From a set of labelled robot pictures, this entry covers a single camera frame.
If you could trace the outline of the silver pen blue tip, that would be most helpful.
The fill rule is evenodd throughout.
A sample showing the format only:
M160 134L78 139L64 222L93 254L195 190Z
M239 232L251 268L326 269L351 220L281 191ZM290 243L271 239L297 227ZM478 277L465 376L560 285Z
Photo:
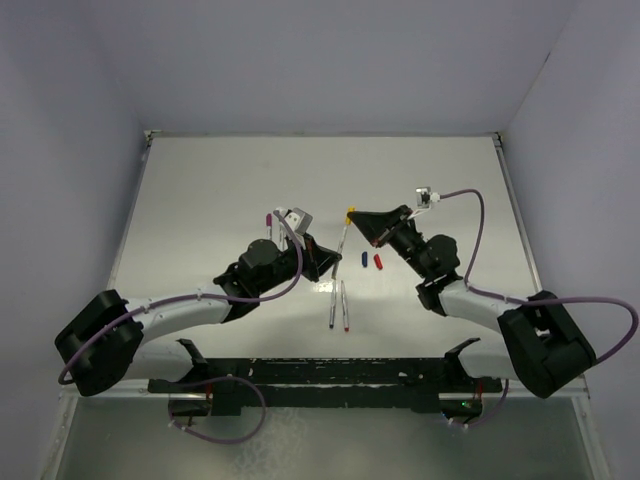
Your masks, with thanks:
M336 315L336 303L337 303L337 281L332 279L332 290L330 296L330 308L329 308L329 329L333 330L335 326Z

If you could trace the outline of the yellow pen cap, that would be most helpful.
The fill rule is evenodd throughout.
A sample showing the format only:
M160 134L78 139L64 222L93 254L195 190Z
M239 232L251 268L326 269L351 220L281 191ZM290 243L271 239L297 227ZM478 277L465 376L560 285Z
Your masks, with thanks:
M356 211L355 206L350 206L350 207L348 207L348 209L347 209L347 213L346 213L346 217L345 217L345 224L346 224L346 225L350 225L350 224L352 223L352 220L351 220L351 214L352 214L353 212L355 212L355 211Z

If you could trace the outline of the silver pen purple tip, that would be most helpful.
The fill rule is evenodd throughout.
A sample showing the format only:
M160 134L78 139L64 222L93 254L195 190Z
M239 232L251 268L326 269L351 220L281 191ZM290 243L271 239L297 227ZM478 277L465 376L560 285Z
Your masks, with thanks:
M265 225L266 225L267 239L272 240L273 239L273 217L271 213L268 213L266 215Z

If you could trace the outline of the aluminium table edge rail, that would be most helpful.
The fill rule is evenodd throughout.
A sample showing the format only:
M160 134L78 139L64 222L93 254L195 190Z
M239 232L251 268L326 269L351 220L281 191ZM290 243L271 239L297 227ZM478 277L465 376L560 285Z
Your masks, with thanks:
M529 241L529 237L526 231L526 227L525 227L525 223L522 217L522 213L521 213L521 209L516 197L516 192L515 192L515 188L512 182L512 178L507 166L507 162L506 162L506 157L505 157L505 152L504 152L504 143L503 143L503 138L502 135L499 132L494 132L491 135L492 141L493 141L493 145L494 145L494 149L496 151L497 157L498 157L498 161L500 164L500 168L501 168L501 172L502 172L502 176L504 179L504 183L508 192L508 196L509 196L509 200L511 203L511 207L515 216L515 220L516 220L516 224L517 224L517 228L518 228L518 232L519 232L519 236L520 236L520 240L524 249L524 253L525 253L525 258L527 260L527 264L528 264L528 269L530 272L530 276L532 278L533 284L537 289L541 288L541 281L540 281L540 276L539 276L539 272L537 269L537 265L534 259L534 255L531 249L531 244Z

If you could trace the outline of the silver pen yellow tip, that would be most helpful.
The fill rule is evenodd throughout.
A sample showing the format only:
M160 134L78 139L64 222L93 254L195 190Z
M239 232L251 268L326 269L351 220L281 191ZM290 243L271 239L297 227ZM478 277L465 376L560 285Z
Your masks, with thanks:
M342 253L343 253L343 249L344 249L344 244L346 242L346 237L347 237L347 233L348 233L348 229L349 229L349 225L350 225L350 220L345 220L345 225L342 229L342 233L339 239L339 243L336 249L336 252L342 257ZM339 269L339 264L340 264L341 259L337 260L336 263L333 265L332 267L332 271L331 271L331 279L332 280L336 280L337 278L337 273L338 273L338 269Z

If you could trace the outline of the red pen cap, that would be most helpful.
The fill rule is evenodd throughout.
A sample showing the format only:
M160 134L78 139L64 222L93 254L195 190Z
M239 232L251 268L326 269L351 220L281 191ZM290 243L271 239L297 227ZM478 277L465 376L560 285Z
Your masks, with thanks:
M379 254L375 254L373 259L374 259L374 263L375 263L376 268L378 270L382 270L384 268L384 266L383 266L383 263L382 263L382 260L381 260L381 257L379 256Z

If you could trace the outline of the silver pen red tip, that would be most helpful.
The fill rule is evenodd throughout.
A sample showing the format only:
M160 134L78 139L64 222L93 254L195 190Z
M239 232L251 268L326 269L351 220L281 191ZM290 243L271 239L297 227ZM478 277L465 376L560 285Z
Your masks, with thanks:
M350 332L349 306L346 285L343 280L340 281L341 309L342 309L342 325L345 333Z

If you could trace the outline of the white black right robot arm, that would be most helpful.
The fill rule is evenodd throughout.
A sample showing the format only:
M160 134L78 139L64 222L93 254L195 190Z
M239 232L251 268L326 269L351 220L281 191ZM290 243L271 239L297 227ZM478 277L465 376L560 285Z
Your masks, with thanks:
M412 210L354 211L351 223L374 248L390 246L420 276L416 286L423 307L442 317L470 321L499 333L504 345L485 348L477 340L445 366L446 383L467 391L480 377L516 379L539 398L548 398L596 365L596 354L565 307L548 305L555 296L536 294L530 305L475 293L456 269L456 241L438 234L425 239Z

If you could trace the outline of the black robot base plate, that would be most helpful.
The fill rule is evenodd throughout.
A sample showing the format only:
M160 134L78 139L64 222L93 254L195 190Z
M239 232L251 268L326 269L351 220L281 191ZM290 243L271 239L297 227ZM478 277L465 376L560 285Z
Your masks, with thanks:
M245 408L408 409L437 413L469 400L481 411L479 393L499 393L500 380L473 379L445 358L255 358L198 360L183 379L153 379L153 394L167 394L180 416L238 416Z

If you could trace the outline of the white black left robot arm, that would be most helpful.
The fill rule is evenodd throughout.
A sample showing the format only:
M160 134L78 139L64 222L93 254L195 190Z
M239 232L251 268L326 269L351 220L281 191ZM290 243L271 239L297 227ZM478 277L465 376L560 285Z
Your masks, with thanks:
M168 380L184 392L198 390L206 378L204 365L187 347L156 346L156 340L242 318L286 295L302 278L318 281L342 258L309 234L286 243L279 249L271 240L251 242L221 275L189 293L127 300L114 289L100 292L54 340L64 362L59 384L73 384L83 396L133 378Z

